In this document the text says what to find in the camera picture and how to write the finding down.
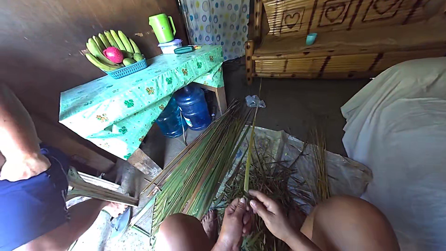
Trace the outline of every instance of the water container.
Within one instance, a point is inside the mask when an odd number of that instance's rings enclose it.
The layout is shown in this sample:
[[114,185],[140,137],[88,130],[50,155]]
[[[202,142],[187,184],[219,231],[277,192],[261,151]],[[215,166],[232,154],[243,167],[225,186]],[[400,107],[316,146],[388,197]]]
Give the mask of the water container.
[[191,83],[176,91],[174,96],[191,130],[199,131],[209,126],[211,117],[204,92],[199,86]]
[[180,109],[174,97],[171,97],[164,110],[155,121],[163,132],[164,136],[176,138],[187,130],[187,124],[184,118],[181,118]]

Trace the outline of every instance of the hand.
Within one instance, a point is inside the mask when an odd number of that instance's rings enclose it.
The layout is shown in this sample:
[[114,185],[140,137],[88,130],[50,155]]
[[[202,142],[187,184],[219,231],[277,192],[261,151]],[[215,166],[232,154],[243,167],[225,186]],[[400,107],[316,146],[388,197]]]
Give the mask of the hand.
[[282,208],[274,200],[259,191],[249,190],[249,194],[258,200],[250,201],[253,212],[263,219],[266,227],[274,236],[286,242],[294,234],[294,229],[289,224]]
[[239,250],[240,238],[251,231],[252,213],[245,198],[236,198],[225,209],[220,236],[214,250]]
[[111,201],[104,201],[104,205],[105,206],[102,209],[109,213],[113,218],[118,217],[128,207],[127,205]]
[[50,161],[42,154],[8,157],[0,171],[0,180],[26,180],[48,170]]

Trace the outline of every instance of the table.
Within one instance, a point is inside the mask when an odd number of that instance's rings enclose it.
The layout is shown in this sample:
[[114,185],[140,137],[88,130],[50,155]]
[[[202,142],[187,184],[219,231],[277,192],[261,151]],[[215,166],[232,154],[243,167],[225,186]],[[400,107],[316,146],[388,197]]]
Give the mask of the table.
[[120,79],[107,75],[62,92],[59,122],[127,160],[138,150],[172,94],[191,82],[216,92],[224,112],[222,63],[221,46],[156,56],[147,60],[149,67],[131,75]]

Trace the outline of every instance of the green banana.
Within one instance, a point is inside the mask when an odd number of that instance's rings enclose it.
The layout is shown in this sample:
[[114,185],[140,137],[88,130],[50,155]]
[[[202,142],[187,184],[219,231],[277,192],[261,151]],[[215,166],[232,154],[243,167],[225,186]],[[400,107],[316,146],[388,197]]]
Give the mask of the green banana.
[[99,33],[98,37],[101,39],[102,43],[105,45],[105,49],[108,47],[111,47],[110,43],[108,42],[107,38],[104,36],[104,34]]
[[124,59],[124,60],[122,61],[122,63],[123,63],[125,66],[128,66],[128,65],[131,65],[131,64],[133,64],[133,63],[136,63],[136,61],[133,60],[133,59]]
[[103,64],[95,56],[91,55],[90,53],[85,54],[85,56],[87,57],[88,61],[90,61],[92,64],[94,64],[95,66],[97,66],[101,70],[104,70],[104,71],[114,71],[114,70],[120,68],[119,66],[113,66],[112,67],[112,66]]
[[98,60],[101,61],[102,63],[108,64],[110,66],[115,65],[115,63],[108,60],[108,58],[106,58],[104,56],[104,54],[102,54],[102,52],[98,48],[98,45],[92,38],[88,39],[87,49],[90,51],[91,54],[93,54],[95,57],[97,57]]
[[130,40],[130,43],[132,44],[132,47],[133,47],[133,50],[135,51],[135,53],[141,54],[141,51],[139,50],[138,46],[136,46],[136,43],[131,38],[129,38],[129,40]]
[[116,48],[118,47],[118,44],[115,42],[115,40],[113,39],[112,34],[109,31],[104,31],[105,36],[107,37],[107,40],[110,42],[110,45]]
[[111,29],[111,30],[110,30],[110,33],[111,33],[113,39],[115,40],[116,44],[118,45],[118,48],[119,48],[120,50],[125,50],[125,47],[124,47],[124,45],[122,44],[121,39],[119,39],[119,36],[118,36],[118,34],[116,33],[116,31],[114,31],[114,30]]
[[105,50],[105,45],[102,43],[100,38],[98,38],[97,36],[93,36],[93,40],[96,42],[96,45],[98,45],[101,52]]
[[137,62],[139,62],[144,59],[144,56],[141,55],[141,53],[135,53],[135,54],[133,54],[133,59],[136,60]]
[[125,50],[130,52],[130,53],[133,53],[132,45],[128,41],[128,39],[125,36],[125,34],[122,31],[118,30],[118,36],[121,39],[122,43],[124,44]]
[[133,58],[133,54],[132,53],[130,53],[130,52],[126,51],[126,50],[122,50],[121,52],[122,52],[122,55],[124,55],[124,58],[127,58],[127,59],[132,59]]

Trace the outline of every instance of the polka dot curtain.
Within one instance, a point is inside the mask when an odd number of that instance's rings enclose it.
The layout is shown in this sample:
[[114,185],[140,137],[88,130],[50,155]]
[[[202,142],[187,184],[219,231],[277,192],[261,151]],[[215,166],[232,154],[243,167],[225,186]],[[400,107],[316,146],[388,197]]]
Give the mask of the polka dot curtain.
[[245,55],[249,0],[180,1],[192,44],[221,45],[225,61]]

